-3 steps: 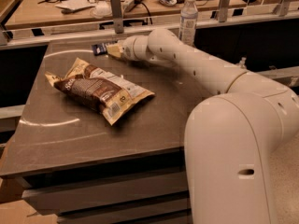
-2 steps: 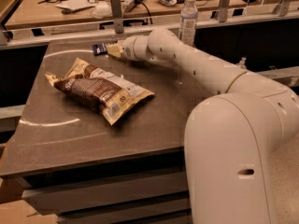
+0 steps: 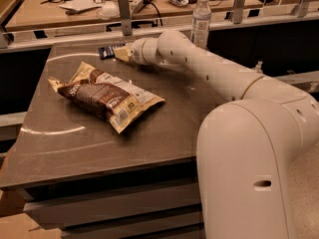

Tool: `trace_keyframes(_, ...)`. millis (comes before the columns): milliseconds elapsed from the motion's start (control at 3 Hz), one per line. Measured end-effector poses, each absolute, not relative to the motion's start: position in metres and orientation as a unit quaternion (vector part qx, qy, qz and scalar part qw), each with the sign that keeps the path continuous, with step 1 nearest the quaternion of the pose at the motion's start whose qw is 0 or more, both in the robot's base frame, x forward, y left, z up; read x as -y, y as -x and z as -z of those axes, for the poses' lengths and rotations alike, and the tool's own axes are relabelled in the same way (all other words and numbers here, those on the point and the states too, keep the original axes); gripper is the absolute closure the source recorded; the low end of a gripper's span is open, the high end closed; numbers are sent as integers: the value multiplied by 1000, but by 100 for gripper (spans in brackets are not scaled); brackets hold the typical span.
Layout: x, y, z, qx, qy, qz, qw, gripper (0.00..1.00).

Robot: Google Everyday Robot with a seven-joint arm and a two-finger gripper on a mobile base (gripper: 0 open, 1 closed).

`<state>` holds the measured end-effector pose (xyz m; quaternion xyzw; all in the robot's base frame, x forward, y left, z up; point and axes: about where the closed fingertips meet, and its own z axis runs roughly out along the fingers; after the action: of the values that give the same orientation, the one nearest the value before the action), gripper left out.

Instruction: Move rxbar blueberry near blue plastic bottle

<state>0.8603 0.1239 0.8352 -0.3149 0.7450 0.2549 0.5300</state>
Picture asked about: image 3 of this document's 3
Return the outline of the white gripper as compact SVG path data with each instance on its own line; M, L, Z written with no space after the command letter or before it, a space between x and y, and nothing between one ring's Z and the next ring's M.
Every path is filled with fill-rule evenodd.
M123 62L133 59L139 65L154 65L158 59L157 51L157 38L141 38L132 43L131 49L128 47L115 48L114 54Z

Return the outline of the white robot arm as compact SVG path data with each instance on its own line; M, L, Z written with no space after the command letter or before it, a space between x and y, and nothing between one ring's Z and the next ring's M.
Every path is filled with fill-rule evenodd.
M197 136L197 176L206 239L297 239L288 166L319 139L308 93L228 61L179 31L116 49L123 61L187 68L225 100Z

